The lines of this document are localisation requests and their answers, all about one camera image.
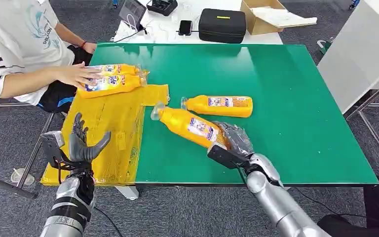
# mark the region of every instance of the yellow bottle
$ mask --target yellow bottle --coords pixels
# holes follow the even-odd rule
[[[108,64],[99,66],[88,66],[87,68],[95,68],[101,70],[99,73],[103,76],[114,76],[114,75],[137,75],[142,70],[140,66],[128,65],[128,64]]]
[[[129,92],[137,87],[147,85],[145,74],[103,76],[101,79],[92,79],[97,85],[84,85],[86,91],[77,90],[82,98],[94,98],[119,92]]]
[[[226,138],[217,125],[189,111],[172,109],[158,103],[153,108],[151,119],[160,120],[171,132],[206,148],[209,148],[213,142],[228,147]]]
[[[253,100],[249,96],[199,95],[191,99],[182,97],[181,108],[203,115],[247,118],[252,114]]]

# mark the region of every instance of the green table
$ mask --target green table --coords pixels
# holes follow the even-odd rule
[[[202,116],[245,128],[284,184],[377,184],[378,180],[303,45],[101,43],[92,65],[141,64],[149,83],[169,84],[169,106],[182,96],[246,95],[249,118]],[[146,107],[136,183],[241,184],[206,149],[152,121]]]

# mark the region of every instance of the red bracelet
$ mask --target red bracelet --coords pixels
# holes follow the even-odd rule
[[[87,43],[87,42],[84,41],[84,42],[79,46],[79,48],[83,48],[83,47],[85,46],[86,43]]]

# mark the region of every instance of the white t-shirt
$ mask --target white t-shirt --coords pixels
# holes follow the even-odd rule
[[[47,0],[0,0],[0,94],[8,74],[73,63],[74,54],[54,30],[57,22]],[[15,99],[36,105],[47,88]]]

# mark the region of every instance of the bottle label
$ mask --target bottle label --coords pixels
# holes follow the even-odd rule
[[[189,122],[188,125],[188,131],[205,137],[209,141],[216,141],[217,134],[219,134],[219,131],[217,129],[214,129],[212,126],[209,126],[203,121],[200,121],[196,118],[191,118],[191,122]]]
[[[86,91],[100,91],[116,88],[118,85],[125,85],[125,76],[107,76],[101,79],[91,79],[97,85],[85,85]]]
[[[100,65],[100,66],[88,66],[87,68],[95,68],[100,70],[101,72],[98,73],[102,76],[114,76],[120,74],[120,66],[111,64],[111,65]]]
[[[248,107],[246,97],[208,97],[208,106],[212,107]]]

